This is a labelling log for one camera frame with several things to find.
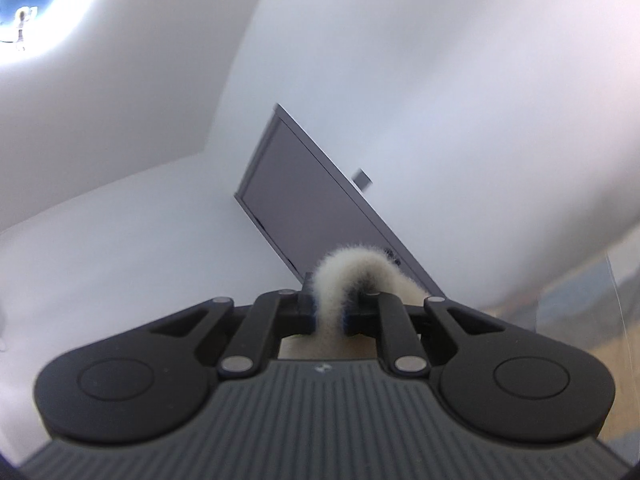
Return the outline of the small grey wall box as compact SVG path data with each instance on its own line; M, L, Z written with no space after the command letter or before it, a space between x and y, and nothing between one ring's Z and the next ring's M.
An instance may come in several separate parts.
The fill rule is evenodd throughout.
M354 174L354 176L352 177L352 182L354 182L356 188L358 188L358 190L363 193L366 192L366 189L370 188L372 184L371 178L362 169L358 169L356 171L356 174Z

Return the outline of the round ceiling lamp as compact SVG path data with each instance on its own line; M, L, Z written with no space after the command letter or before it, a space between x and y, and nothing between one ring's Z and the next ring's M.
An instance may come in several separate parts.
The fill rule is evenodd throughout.
M96 0L1 0L1 67L42 58L64 44Z

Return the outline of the grey wardrobe cabinet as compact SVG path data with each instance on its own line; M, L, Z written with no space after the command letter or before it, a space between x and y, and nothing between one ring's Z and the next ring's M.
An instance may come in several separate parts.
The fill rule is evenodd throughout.
M360 244L383 249L428 292L444 293L354 182L281 105L273 109L235 198L299 280L327 252Z

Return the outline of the cream fuzzy striped sweater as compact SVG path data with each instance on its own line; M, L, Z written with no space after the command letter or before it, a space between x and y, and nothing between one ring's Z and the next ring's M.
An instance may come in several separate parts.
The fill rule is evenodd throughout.
M346 309L360 292L389 292L410 306L420 306L431 294L399 270L383 249L352 245L328 252L312 272L311 295L316 330L281 341L281 360L370 360L376 343L367 336L344 333Z

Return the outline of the patchwork pastel quilt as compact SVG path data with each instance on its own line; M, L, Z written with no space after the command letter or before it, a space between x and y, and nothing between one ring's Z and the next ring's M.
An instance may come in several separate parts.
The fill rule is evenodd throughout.
M617 246L527 300L488 310L497 318L586 350L610 370L615 400L600 437L639 458L639 245Z

